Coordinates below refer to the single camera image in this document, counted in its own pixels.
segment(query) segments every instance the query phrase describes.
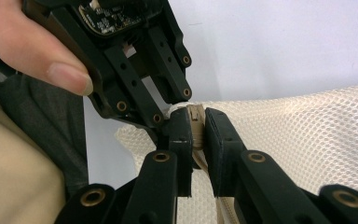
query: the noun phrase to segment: beige cloth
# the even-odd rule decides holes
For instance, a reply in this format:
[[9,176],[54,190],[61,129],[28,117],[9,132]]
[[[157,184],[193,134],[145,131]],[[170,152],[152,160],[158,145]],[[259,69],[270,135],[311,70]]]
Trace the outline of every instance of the beige cloth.
[[53,223],[64,203],[61,171],[0,108],[0,223]]

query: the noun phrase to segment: beige object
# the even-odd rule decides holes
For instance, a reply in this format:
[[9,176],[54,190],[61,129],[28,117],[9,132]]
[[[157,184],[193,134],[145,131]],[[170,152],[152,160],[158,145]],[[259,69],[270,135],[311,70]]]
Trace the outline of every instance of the beige object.
[[51,224],[64,203],[61,171],[0,108],[0,223]]
[[[323,185],[342,184],[358,190],[358,87],[276,100],[197,104],[224,111],[247,148],[267,152],[301,188],[318,193]],[[145,131],[130,125],[116,136],[131,151],[138,170],[145,154],[155,149]],[[211,184],[196,171],[193,198],[178,201],[178,223],[216,220]]]

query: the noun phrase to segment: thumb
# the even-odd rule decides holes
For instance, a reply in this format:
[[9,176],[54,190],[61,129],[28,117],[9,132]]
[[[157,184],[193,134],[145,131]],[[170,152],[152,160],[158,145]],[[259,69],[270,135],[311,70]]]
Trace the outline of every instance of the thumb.
[[92,93],[85,65],[46,29],[28,19],[21,1],[0,1],[0,58],[29,75],[78,95]]

